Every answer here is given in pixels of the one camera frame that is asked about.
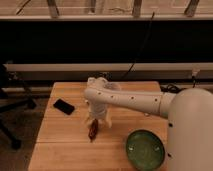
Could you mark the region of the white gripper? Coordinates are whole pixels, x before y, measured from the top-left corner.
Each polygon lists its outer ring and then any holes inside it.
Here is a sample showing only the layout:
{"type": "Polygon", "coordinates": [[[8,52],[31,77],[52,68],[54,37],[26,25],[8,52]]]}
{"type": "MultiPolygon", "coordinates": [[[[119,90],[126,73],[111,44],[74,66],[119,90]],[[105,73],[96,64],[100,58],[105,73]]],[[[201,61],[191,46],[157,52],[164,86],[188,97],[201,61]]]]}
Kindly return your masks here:
{"type": "Polygon", "coordinates": [[[92,113],[92,112],[90,112],[89,116],[86,116],[84,118],[83,123],[86,124],[86,125],[91,125],[92,122],[93,122],[93,119],[104,120],[109,128],[112,127],[111,116],[107,115],[106,112],[102,112],[102,113],[92,113]]]}

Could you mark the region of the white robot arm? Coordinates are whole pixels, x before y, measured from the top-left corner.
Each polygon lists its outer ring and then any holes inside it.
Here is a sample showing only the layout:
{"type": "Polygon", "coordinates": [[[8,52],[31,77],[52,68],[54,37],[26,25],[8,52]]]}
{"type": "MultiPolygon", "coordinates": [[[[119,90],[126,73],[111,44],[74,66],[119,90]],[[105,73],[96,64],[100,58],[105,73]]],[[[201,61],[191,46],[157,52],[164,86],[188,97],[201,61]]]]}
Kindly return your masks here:
{"type": "Polygon", "coordinates": [[[213,171],[213,93],[122,91],[110,84],[102,77],[88,79],[84,97],[92,117],[104,116],[112,104],[166,118],[167,171],[213,171]]]}

